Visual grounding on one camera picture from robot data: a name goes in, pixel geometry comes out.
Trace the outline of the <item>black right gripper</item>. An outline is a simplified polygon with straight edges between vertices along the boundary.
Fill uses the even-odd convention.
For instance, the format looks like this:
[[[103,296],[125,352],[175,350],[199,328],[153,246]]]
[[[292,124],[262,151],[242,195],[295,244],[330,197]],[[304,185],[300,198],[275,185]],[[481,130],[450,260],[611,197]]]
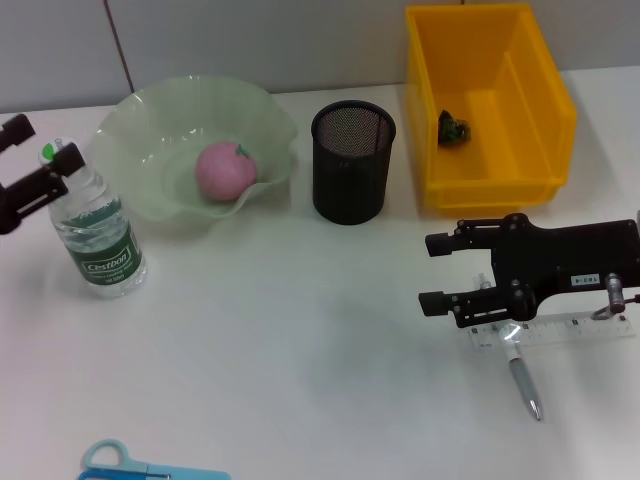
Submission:
[[[604,290],[614,275],[639,285],[639,231],[633,220],[541,228],[524,214],[504,219],[459,220],[451,235],[429,234],[430,257],[490,250],[497,288],[419,294],[426,317],[452,313],[460,329],[504,320],[528,321],[546,299]]]

